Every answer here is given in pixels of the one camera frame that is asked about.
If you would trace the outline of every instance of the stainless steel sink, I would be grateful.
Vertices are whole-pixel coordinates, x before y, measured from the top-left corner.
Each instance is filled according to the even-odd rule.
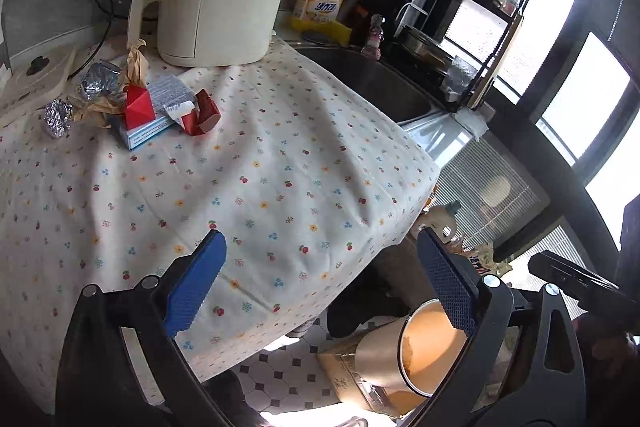
[[[415,120],[434,109],[433,100],[400,73],[355,50],[324,46],[304,46],[297,50],[396,123]]]

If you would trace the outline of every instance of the metal pot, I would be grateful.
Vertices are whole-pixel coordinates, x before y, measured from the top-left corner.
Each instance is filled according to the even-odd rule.
[[[446,74],[453,62],[453,57],[435,40],[412,26],[404,27],[400,35],[400,43],[414,57],[432,66],[439,73]]]

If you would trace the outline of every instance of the bottle cap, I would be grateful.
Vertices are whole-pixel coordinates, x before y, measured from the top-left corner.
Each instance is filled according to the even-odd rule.
[[[451,203],[447,203],[444,206],[444,209],[447,211],[447,214],[449,214],[449,216],[455,216],[460,208],[462,208],[462,203],[460,203],[458,200],[451,201]]]

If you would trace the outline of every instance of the floral tablecloth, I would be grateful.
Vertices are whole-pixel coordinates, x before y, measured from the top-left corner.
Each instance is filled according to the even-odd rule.
[[[183,71],[145,55],[149,81]],[[401,241],[433,189],[427,154],[283,41],[255,64],[180,77],[222,112],[205,136],[172,126],[130,152],[82,122],[53,140],[40,111],[0,132],[0,348],[47,412],[86,284],[128,289],[223,232],[226,264],[176,338],[205,380],[318,315]],[[161,402],[126,338],[149,401]]]

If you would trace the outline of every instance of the brown paper wrapper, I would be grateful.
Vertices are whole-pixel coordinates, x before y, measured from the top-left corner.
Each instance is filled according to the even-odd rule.
[[[145,55],[140,51],[140,46],[146,46],[146,42],[142,39],[134,42],[129,49],[129,57],[127,57],[127,84],[144,87],[146,89],[145,78],[149,63],[146,61]]]
[[[74,111],[74,121],[84,120],[90,116],[97,120],[100,127],[109,128],[105,114],[122,114],[122,106],[105,96],[99,96],[82,109]]]

